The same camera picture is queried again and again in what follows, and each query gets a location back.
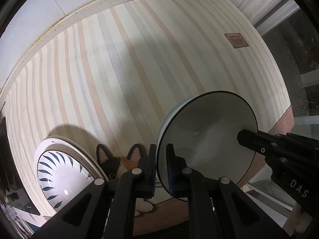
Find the metal bolt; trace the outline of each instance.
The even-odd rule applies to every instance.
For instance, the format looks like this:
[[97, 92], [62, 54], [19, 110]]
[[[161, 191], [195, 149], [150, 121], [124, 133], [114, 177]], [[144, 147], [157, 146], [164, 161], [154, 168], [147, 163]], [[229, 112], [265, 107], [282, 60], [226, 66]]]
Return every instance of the metal bolt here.
[[221, 177], [221, 183], [228, 184], [228, 183], [230, 183], [230, 179], [228, 179], [227, 177]]
[[137, 174], [142, 173], [142, 170], [140, 168], [135, 168], [132, 170], [132, 173], [137, 175]]
[[94, 184], [95, 184], [96, 186], [100, 186], [100, 185], [102, 185], [103, 183], [104, 183], [104, 179], [102, 179], [102, 178], [97, 178], [97, 179], [94, 180]]
[[188, 167], [186, 167], [186, 168], [183, 169], [183, 173], [185, 173], [185, 174], [191, 174], [192, 171], [193, 171], [193, 170], [192, 170], [191, 168], [188, 168]]
[[287, 158], [285, 158], [285, 157], [280, 157], [279, 159], [280, 159], [280, 161], [282, 161], [283, 163], [288, 162]]

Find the patterned plate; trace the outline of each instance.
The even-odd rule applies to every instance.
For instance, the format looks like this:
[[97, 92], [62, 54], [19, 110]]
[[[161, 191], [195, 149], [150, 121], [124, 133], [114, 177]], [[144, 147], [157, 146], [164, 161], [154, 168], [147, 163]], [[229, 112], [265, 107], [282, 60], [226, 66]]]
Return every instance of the patterned plate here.
[[46, 151], [37, 167], [40, 186], [51, 206], [59, 211], [94, 178], [73, 157], [62, 151]]

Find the white wall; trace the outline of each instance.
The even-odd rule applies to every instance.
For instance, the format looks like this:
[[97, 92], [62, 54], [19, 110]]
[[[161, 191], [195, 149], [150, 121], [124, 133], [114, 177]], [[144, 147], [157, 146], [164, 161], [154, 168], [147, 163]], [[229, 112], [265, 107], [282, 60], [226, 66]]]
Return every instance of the white wall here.
[[[0, 89], [23, 54], [43, 33], [58, 20], [90, 1], [27, 0], [0, 38]], [[239, 6], [243, 0], [231, 1]]]

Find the cat illustration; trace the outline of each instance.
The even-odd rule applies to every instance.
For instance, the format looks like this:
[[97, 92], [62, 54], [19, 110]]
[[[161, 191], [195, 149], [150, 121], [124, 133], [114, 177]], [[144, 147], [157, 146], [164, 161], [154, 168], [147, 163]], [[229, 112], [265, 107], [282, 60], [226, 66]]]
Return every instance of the cat illustration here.
[[[114, 157], [105, 145], [99, 144], [96, 147], [96, 158], [98, 165], [102, 168], [109, 180], [120, 178], [123, 173], [133, 170], [138, 166], [138, 160], [146, 157], [143, 146], [135, 144], [129, 150], [127, 157]], [[153, 205], [143, 199], [136, 199], [135, 216], [141, 212], [149, 212], [153, 209]]]

